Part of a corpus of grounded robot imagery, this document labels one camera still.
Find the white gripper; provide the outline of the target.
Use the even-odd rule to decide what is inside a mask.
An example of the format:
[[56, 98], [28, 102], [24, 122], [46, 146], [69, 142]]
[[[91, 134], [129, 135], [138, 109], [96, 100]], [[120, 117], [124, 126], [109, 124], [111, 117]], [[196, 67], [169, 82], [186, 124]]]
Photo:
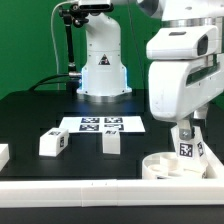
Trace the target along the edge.
[[203, 58], [154, 61], [150, 66], [148, 84], [151, 113], [157, 120], [178, 121], [181, 140], [194, 137], [194, 127], [187, 116], [196, 110], [194, 118], [205, 119], [208, 106], [204, 104], [224, 91], [224, 54], [217, 56], [217, 62], [218, 69], [215, 72], [189, 85], [186, 84], [188, 75], [204, 64]]

